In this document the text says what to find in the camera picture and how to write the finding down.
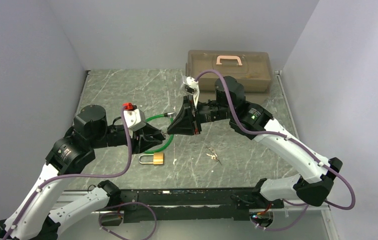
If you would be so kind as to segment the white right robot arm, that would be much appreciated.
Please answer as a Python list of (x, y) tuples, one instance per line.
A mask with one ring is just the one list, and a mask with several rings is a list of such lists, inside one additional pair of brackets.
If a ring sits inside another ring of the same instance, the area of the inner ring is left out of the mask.
[(231, 76), (225, 76), (229, 96), (218, 79), (215, 82), (215, 100), (200, 102), (200, 90), (193, 77), (184, 77), (182, 88), (187, 93), (174, 121), (167, 128), (169, 135), (198, 135), (203, 123), (229, 119), (237, 133), (265, 145), (293, 166), (298, 172), (281, 179), (262, 178), (256, 184), (252, 201), (259, 208), (277, 199), (299, 199), (319, 207), (329, 195), (343, 163), (338, 158), (326, 158), (309, 148), (296, 144), (297, 139), (257, 103), (246, 100), (244, 86)]

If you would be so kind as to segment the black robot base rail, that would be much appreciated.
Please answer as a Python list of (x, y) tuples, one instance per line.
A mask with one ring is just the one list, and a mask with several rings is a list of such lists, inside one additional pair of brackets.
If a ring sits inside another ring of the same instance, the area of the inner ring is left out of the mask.
[(282, 209), (282, 200), (268, 201), (252, 187), (122, 189), (103, 211), (123, 213), (125, 223), (153, 219), (159, 221), (232, 219), (248, 221), (251, 215)]

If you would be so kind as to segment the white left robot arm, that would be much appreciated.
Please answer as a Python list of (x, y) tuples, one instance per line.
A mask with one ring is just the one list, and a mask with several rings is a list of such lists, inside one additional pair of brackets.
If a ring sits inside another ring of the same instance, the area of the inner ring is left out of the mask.
[(85, 106), (64, 137), (54, 143), (24, 201), (9, 218), (0, 220), (0, 239), (55, 240), (93, 211), (116, 209), (123, 198), (110, 175), (102, 175), (101, 182), (85, 196), (58, 209), (53, 206), (74, 179), (84, 177), (83, 170), (95, 159), (97, 148), (124, 145), (132, 157), (165, 140), (163, 132), (148, 124), (133, 104), (123, 106), (120, 119), (121, 125), (110, 125), (104, 107)]

